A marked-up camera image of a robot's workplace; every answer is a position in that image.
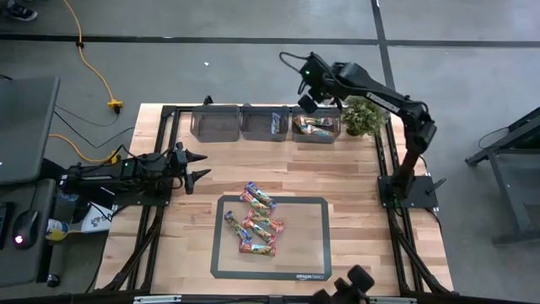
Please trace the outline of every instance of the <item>gray concrete floor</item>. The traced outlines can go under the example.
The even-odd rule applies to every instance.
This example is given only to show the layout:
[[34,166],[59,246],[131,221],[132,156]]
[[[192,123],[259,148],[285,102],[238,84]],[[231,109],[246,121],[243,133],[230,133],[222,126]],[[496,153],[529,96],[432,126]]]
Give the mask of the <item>gray concrete floor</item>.
[[[185,37],[376,38],[368,0],[72,0],[87,35]],[[380,0],[386,37],[392,39],[512,41],[540,39],[540,5],[534,0]],[[0,19],[0,32],[75,34],[60,0],[31,4],[32,23]],[[328,61],[355,61],[383,81],[377,46],[88,43],[86,57],[119,100],[120,119],[98,128],[64,116],[94,143],[131,127],[143,102],[294,103],[299,83],[278,61],[282,50],[315,51]],[[468,168],[485,133],[508,125],[538,106],[540,49],[390,48],[396,87],[429,103],[439,131],[426,158],[436,178],[445,249],[456,291],[520,301],[539,301],[540,242],[493,247],[491,238],[511,231],[510,215],[489,164]],[[0,73],[14,78],[55,74],[62,84],[57,103],[88,119],[108,123],[105,88],[78,57],[72,42],[0,42]],[[87,156],[108,155],[129,144],[126,133],[92,149],[56,118],[52,133],[71,138]],[[46,157],[63,166],[79,161],[64,142],[52,139]],[[105,235],[68,240],[55,249],[53,269],[61,287],[22,285],[0,289],[0,298],[83,292],[99,263]]]

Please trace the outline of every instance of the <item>wooden table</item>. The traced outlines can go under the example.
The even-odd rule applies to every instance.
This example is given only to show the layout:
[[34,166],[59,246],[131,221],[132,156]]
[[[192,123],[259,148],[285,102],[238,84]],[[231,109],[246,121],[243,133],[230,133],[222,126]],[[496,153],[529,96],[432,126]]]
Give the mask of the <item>wooden table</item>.
[[[131,144],[134,154],[154,150],[161,107],[141,105]],[[190,170],[211,168],[212,172],[197,182],[193,195],[185,195],[183,189],[173,192],[161,229],[152,293],[311,295],[321,288],[334,292],[333,281],[346,278],[347,271],[358,263],[375,279],[369,294],[399,294],[388,220],[376,189],[380,172],[374,138],[355,138],[343,132],[334,144],[302,144],[292,141],[289,130],[281,143],[240,137],[234,143],[204,144],[191,135],[190,121],[191,113],[183,113],[178,141],[190,151],[208,156],[190,164]],[[396,117],[392,123],[402,159],[403,127]],[[385,136],[383,140],[387,149]],[[392,172],[390,161],[387,163]],[[417,172],[423,170],[418,166]],[[210,274],[216,203],[222,195],[239,194],[247,182],[256,182],[270,195],[319,196],[328,202],[332,249],[328,281],[225,280]],[[113,219],[96,288],[109,283],[132,253],[141,209],[126,208]],[[451,289],[439,226],[423,209],[411,209],[410,214],[419,256],[441,284]],[[410,262],[404,252],[403,256],[412,286]],[[138,283],[146,257],[141,265]]]

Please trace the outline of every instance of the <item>potted plant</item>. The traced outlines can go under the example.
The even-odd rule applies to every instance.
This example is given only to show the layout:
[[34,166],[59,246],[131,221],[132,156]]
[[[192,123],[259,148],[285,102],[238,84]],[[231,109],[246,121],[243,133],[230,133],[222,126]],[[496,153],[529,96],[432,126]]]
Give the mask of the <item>potted plant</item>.
[[381,132],[386,115],[378,105],[361,96],[349,96],[345,104],[341,119],[347,125],[347,134],[375,136]]

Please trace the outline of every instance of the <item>snack bar wrapper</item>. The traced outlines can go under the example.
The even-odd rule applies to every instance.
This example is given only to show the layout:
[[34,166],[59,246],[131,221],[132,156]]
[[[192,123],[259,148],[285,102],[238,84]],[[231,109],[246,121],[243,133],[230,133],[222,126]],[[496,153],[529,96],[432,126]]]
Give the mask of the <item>snack bar wrapper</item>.
[[330,127],[333,125],[332,119],[329,117],[304,117],[301,115],[298,115],[296,118],[296,124],[298,126],[302,125],[313,125],[313,126],[324,126],[324,127]]
[[258,223],[259,225],[270,227],[277,233],[281,233],[285,227],[282,221],[270,220],[268,217],[258,214],[253,209],[250,209],[250,212],[247,213],[247,219]]
[[276,113],[272,113],[272,134],[279,134],[279,122],[281,116]]
[[246,242],[240,242],[240,252],[242,253],[255,253],[255,254],[262,254],[267,255],[269,257],[275,257],[276,256],[276,247],[268,246],[268,245],[257,245],[257,244],[250,244]]
[[271,209],[276,208],[276,203],[272,198],[268,196],[268,194],[264,193],[261,189],[259,189],[253,182],[248,182],[246,185],[246,191],[248,191],[254,198],[256,198],[259,202],[265,204],[266,206],[270,207]]
[[276,236],[273,236],[270,232],[265,231],[262,227],[248,219],[242,220],[242,225],[246,229],[251,229],[251,231],[261,237],[261,239],[263,239],[267,245],[272,245],[276,241]]
[[334,132],[317,128],[313,125],[301,125],[300,132],[305,135],[334,136]]
[[248,203],[259,214],[262,214],[262,215],[270,214],[270,211],[271,211],[270,207],[259,202],[259,200],[254,198],[247,190],[244,190],[244,192],[240,195],[240,199]]
[[224,215],[224,219],[229,223],[233,231],[235,231],[238,238],[240,238],[240,242],[251,243],[251,241],[253,241],[253,237],[251,237],[250,234],[247,233],[247,230],[242,227],[232,211],[227,212]]

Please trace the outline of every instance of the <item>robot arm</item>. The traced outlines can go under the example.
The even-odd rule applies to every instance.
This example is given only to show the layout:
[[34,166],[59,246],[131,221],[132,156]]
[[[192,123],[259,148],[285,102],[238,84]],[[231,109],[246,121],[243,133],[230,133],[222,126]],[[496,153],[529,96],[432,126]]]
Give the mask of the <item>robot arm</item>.
[[187,164],[206,158],[177,143],[173,150],[163,154],[133,155],[111,165],[71,166],[62,176],[60,188],[104,205],[165,205],[170,191],[177,188],[173,187],[175,178],[180,180],[186,194],[193,194],[195,182],[210,170],[189,173]]
[[[283,55],[305,60],[304,66],[297,70],[284,61]],[[297,57],[282,52],[281,60],[302,76],[299,94],[306,85],[309,95],[303,95],[299,105],[307,112],[317,109],[317,103],[333,99],[341,110],[341,102],[350,95],[363,96],[378,106],[399,116],[405,128],[407,154],[402,165],[391,179],[391,194],[398,199],[406,198],[414,179],[414,166],[419,156],[428,148],[437,127],[429,115],[428,107],[422,101],[413,101],[385,85],[374,81],[368,72],[353,62],[335,62],[328,66],[312,52],[308,57]]]

